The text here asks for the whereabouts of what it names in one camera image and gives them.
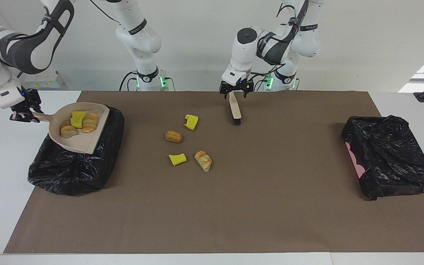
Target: bread roll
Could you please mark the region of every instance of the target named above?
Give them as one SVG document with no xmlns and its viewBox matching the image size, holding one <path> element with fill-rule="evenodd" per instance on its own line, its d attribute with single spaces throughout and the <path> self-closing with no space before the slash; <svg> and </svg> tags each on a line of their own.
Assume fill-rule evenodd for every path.
<svg viewBox="0 0 424 265">
<path fill-rule="evenodd" d="M 182 141 L 182 135 L 175 131 L 167 131 L 165 139 L 170 142 L 180 143 Z"/>
<path fill-rule="evenodd" d="M 204 151 L 199 151 L 194 155 L 195 160 L 199 163 L 202 170 L 209 172 L 209 169 L 212 164 L 212 158 Z"/>
<path fill-rule="evenodd" d="M 78 130 L 71 126 L 70 121 L 66 121 L 60 125 L 60 134 L 63 138 L 70 138 L 78 135 Z"/>
<path fill-rule="evenodd" d="M 88 113 L 83 120 L 83 129 L 84 133 L 92 133 L 98 127 L 99 116 L 96 113 Z"/>
</svg>

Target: dustpan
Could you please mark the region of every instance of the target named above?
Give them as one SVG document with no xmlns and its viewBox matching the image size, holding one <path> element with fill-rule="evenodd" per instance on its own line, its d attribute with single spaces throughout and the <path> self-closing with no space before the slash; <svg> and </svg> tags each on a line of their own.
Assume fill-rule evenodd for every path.
<svg viewBox="0 0 424 265">
<path fill-rule="evenodd" d="M 71 113 L 74 111 L 96 113 L 99 116 L 97 129 L 89 134 L 83 133 L 78 129 L 78 135 L 68 139 L 63 138 L 60 133 L 60 125 L 65 121 L 69 121 Z M 106 125 L 106 120 L 109 116 L 109 108 L 102 104 L 76 102 L 64 106 L 52 115 L 37 112 L 33 112 L 33 115 L 40 121 L 49 123 L 50 138 L 64 149 L 81 154 L 92 154 L 98 145 L 99 138 Z"/>
</svg>

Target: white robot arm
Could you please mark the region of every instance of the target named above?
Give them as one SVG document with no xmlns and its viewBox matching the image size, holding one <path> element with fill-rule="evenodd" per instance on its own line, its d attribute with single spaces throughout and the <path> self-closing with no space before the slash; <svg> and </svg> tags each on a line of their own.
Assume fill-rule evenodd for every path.
<svg viewBox="0 0 424 265">
<path fill-rule="evenodd" d="M 69 0 L 42 0 L 46 13 L 33 35 L 0 26 L 0 107 L 12 107 L 14 120 L 33 120 L 30 108 L 40 112 L 37 92 L 23 89 L 8 67 L 28 74 L 47 69 L 53 54 L 69 27 L 74 8 Z"/>
<path fill-rule="evenodd" d="M 231 91 L 243 90 L 244 96 L 254 90 L 249 78 L 254 56 L 270 65 L 279 66 L 272 71 L 274 90 L 286 89 L 296 74 L 297 54 L 313 57 L 320 49 L 318 21 L 323 5 L 328 0 L 282 0 L 278 14 L 287 8 L 293 16 L 275 32 L 257 27 L 241 29 L 234 39 L 232 59 L 222 74 L 220 93 L 227 97 Z"/>
<path fill-rule="evenodd" d="M 33 35 L 0 26 L 0 108 L 11 107 L 10 119 L 39 122 L 31 109 L 41 112 L 35 89 L 24 89 L 8 67 L 38 74 L 52 63 L 54 52 L 74 17 L 76 0 L 40 0 L 46 10 L 42 24 Z M 104 0 L 113 6 L 121 24 L 117 37 L 128 48 L 137 66 L 141 87 L 161 87 L 153 54 L 161 47 L 159 35 L 147 24 L 136 0 Z"/>
</svg>

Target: brown paper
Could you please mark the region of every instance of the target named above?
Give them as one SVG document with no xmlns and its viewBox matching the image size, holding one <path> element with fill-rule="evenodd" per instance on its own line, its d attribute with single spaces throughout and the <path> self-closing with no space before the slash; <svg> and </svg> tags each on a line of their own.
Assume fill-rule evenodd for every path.
<svg viewBox="0 0 424 265">
<path fill-rule="evenodd" d="M 241 126 L 217 92 L 82 92 L 125 116 L 111 178 L 80 197 L 35 188 L 5 253 L 424 252 L 424 195 L 368 201 L 340 137 L 379 116 L 366 92 L 237 98 Z"/>
</svg>

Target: white wall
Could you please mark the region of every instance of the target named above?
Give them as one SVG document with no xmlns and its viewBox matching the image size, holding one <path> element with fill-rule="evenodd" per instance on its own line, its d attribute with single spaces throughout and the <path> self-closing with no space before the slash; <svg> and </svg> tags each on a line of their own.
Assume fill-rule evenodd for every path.
<svg viewBox="0 0 424 265">
<path fill-rule="evenodd" d="M 287 20 L 286 11 L 275 18 L 279 0 L 138 2 L 163 39 L 158 64 L 183 90 L 217 89 L 239 29 L 273 29 Z M 98 4 L 113 13 L 108 3 Z M 77 0 L 75 9 L 52 71 L 76 80 L 67 82 L 70 89 L 117 89 L 134 65 L 115 38 L 116 24 L 88 0 Z M 38 0 L 0 0 L 0 13 L 15 30 L 29 33 L 44 10 Z M 323 10 L 319 29 L 323 47 L 316 57 L 302 58 L 300 89 L 396 92 L 424 64 L 424 1 L 333 0 Z M 257 71 L 270 68 L 255 65 Z"/>
</svg>

